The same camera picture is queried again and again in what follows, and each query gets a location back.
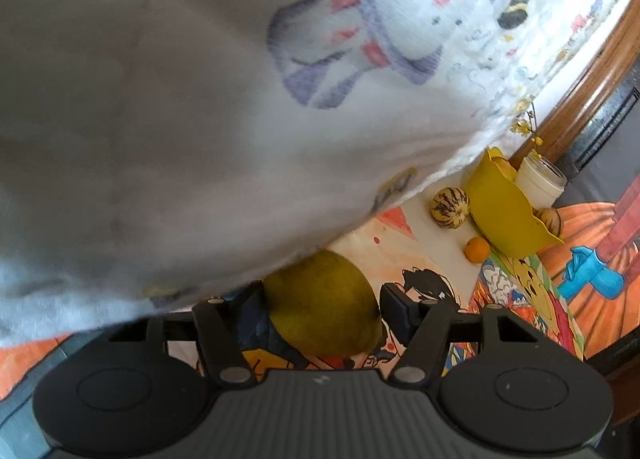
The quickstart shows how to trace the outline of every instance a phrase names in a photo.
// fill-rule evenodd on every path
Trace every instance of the yellow fruit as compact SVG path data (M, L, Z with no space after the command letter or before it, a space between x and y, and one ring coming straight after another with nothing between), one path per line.
M465 257L472 264L482 264L489 258L489 253L491 253L491 247L481 237L474 237L466 243Z
M555 208L542 208L536 212L536 217L545 223L549 233L560 237L562 234L562 217Z
M382 335L376 296L362 272L322 249L262 280L269 318L303 354L347 358L368 353Z
M430 210L439 226L455 230L469 215L469 199L460 188L443 188L431 200Z
M502 172L502 175L504 175L509 181L513 182L516 180L516 175L518 172L515 168L513 168L513 166L510 165L509 161L507 161L503 157L494 157L491 159L491 161L498 165L498 168Z

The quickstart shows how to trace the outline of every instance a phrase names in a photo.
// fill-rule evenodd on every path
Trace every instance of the yellow wavy-edged basket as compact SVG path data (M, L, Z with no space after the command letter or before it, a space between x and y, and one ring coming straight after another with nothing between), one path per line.
M471 216L484 236L512 259L524 259L562 240L537 219L523 191L505 177L492 159L504 158L499 148L484 152L464 187Z

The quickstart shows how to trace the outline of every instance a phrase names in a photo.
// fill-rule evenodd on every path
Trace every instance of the orange fruit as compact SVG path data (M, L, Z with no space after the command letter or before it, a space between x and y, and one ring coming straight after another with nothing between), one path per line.
M489 258L491 247L482 237L474 237L466 243L465 257L472 264L482 264Z

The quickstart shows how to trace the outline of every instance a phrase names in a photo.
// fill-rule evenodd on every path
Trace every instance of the red triangle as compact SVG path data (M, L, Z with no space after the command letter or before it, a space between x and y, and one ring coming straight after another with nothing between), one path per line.
M393 228L397 232L402 233L408 237L411 237L415 240L414 232L411 231L411 228L406 222L406 217L404 216L404 212L402 208L398 206L397 208L393 208L387 212L376 217L380 222L389 226L389 228Z

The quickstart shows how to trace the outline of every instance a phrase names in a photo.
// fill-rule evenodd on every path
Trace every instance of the metal screw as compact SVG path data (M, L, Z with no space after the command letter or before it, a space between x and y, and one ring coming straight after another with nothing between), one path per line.
M420 383L427 374L418 367L400 367L394 372L394 378L403 383Z
M252 378L251 372L244 367L227 367L220 371L220 379L226 383L245 383Z

